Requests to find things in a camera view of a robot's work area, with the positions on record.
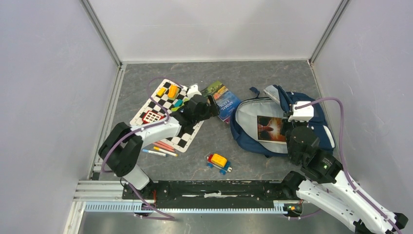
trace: backpack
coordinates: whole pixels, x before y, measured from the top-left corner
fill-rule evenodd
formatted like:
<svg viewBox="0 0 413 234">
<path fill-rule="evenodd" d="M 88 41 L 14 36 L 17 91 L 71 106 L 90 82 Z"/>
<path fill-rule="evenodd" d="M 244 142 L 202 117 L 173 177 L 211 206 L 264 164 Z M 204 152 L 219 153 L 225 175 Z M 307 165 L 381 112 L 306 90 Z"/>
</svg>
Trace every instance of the backpack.
<svg viewBox="0 0 413 234">
<path fill-rule="evenodd" d="M 257 116 L 282 118 L 284 113 L 289 112 L 290 104 L 297 101 L 314 101 L 314 99 L 303 93 L 286 92 L 278 85 L 270 85 L 264 90 L 268 97 L 258 97 L 260 92 L 254 87 L 250 90 L 257 96 L 242 101 L 230 117 L 229 125 L 234 140 L 244 150 L 266 157 L 287 156 L 285 142 L 258 141 Z M 333 153 L 336 144 L 328 128 L 324 111 L 319 103 L 313 107 L 314 117 L 308 122 L 307 127 L 313 129 L 320 138 L 319 147 Z"/>
</svg>

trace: checkered mat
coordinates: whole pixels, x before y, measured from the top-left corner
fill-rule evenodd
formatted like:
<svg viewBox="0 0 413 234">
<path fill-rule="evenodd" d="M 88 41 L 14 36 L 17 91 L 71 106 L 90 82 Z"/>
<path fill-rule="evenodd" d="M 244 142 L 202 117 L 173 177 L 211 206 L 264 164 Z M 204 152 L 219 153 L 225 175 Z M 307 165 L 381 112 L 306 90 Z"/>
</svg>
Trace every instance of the checkered mat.
<svg viewBox="0 0 413 234">
<path fill-rule="evenodd" d="M 167 89 L 171 86 L 171 84 L 176 85 L 174 82 L 164 79 L 151 96 L 155 101 L 157 101 L 159 104 L 165 107 L 165 109 L 168 110 L 168 113 L 172 113 L 171 109 L 174 107 L 173 105 L 179 99 L 183 100 L 184 97 L 187 97 L 186 91 L 183 91 L 182 89 L 180 89 L 179 94 L 175 100 L 168 99 L 168 91 L 166 91 L 162 95 L 162 97 L 158 97 L 156 95 L 162 87 L 165 87 Z M 148 99 L 148 101 L 138 111 L 135 117 L 130 121 L 130 124 L 131 125 L 142 125 L 143 124 L 142 118 L 145 116 L 147 111 L 152 111 L 158 115 L 165 116 L 165 112 L 161 109 L 161 107 L 159 107 L 153 101 Z M 201 121 L 198 124 L 196 124 L 191 131 L 184 133 L 184 134 L 179 134 L 178 136 L 175 136 L 175 137 L 166 138 L 162 140 L 162 142 L 172 146 L 173 148 L 175 148 L 176 150 L 180 152 L 185 152 L 188 149 L 191 142 L 193 141 L 196 134 L 198 133 L 203 123 L 204 122 Z"/>
</svg>

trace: yellow block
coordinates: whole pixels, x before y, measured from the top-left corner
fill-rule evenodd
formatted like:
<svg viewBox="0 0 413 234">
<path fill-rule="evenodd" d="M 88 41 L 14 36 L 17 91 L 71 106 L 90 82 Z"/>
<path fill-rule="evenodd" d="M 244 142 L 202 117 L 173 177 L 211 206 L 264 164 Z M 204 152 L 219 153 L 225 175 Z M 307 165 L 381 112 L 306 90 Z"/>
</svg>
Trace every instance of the yellow block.
<svg viewBox="0 0 413 234">
<path fill-rule="evenodd" d="M 162 97 L 162 95 L 165 93 L 167 89 L 165 87 L 162 87 L 157 93 L 156 95 L 159 97 Z"/>
<path fill-rule="evenodd" d="M 176 86 L 176 85 L 171 85 L 171 86 L 169 87 L 168 98 L 170 98 L 170 99 L 175 99 L 177 92 L 178 92 L 178 86 Z"/>
<path fill-rule="evenodd" d="M 227 162 L 227 159 L 219 154 L 214 154 L 211 158 L 211 162 L 217 164 L 220 167 L 224 167 Z"/>
</svg>

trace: book cover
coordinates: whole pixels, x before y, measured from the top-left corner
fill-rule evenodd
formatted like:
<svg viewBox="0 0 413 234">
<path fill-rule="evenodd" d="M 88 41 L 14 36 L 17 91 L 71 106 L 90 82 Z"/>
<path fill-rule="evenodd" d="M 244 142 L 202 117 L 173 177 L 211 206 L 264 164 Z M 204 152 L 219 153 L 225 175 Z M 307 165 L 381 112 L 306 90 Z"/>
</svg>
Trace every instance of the book cover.
<svg viewBox="0 0 413 234">
<path fill-rule="evenodd" d="M 241 100 L 218 80 L 202 90 L 201 94 L 205 97 L 208 94 L 214 96 L 217 105 L 220 107 L 219 118 L 225 123 L 229 123 L 232 111 L 241 103 Z"/>
<path fill-rule="evenodd" d="M 281 118 L 257 116 L 258 141 L 287 144 L 285 136 L 280 134 Z"/>
</svg>

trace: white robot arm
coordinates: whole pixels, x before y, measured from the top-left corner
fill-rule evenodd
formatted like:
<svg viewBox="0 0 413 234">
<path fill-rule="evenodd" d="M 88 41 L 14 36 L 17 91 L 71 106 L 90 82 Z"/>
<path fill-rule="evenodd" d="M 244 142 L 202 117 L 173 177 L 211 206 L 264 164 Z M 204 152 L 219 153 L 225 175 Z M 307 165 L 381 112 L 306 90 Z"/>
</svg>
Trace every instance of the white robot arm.
<svg viewBox="0 0 413 234">
<path fill-rule="evenodd" d="M 126 138 L 125 147 L 118 145 L 107 160 L 107 165 L 118 177 L 125 178 L 138 190 L 149 182 L 149 177 L 136 164 L 141 149 L 156 141 L 175 137 L 180 132 L 193 128 L 195 124 L 219 114 L 219 108 L 212 96 L 207 99 L 198 91 L 198 85 L 192 85 L 187 90 L 189 101 L 172 113 L 169 118 L 146 125 L 128 126 L 121 122 L 117 124 L 99 149 L 101 158 L 105 158 L 109 150 L 126 134 L 135 132 Z"/>
<path fill-rule="evenodd" d="M 403 229 L 408 222 L 404 214 L 384 208 L 350 176 L 348 181 L 343 165 L 318 147 L 319 138 L 307 127 L 307 121 L 314 114 L 313 108 L 296 110 L 295 106 L 283 119 L 281 134 L 287 138 L 290 161 L 301 165 L 301 171 L 311 181 L 297 172 L 290 172 L 282 182 L 288 188 L 287 193 L 315 204 L 358 234 L 391 234 L 396 230 L 390 222 Z M 372 205 L 380 208 L 387 218 Z"/>
</svg>

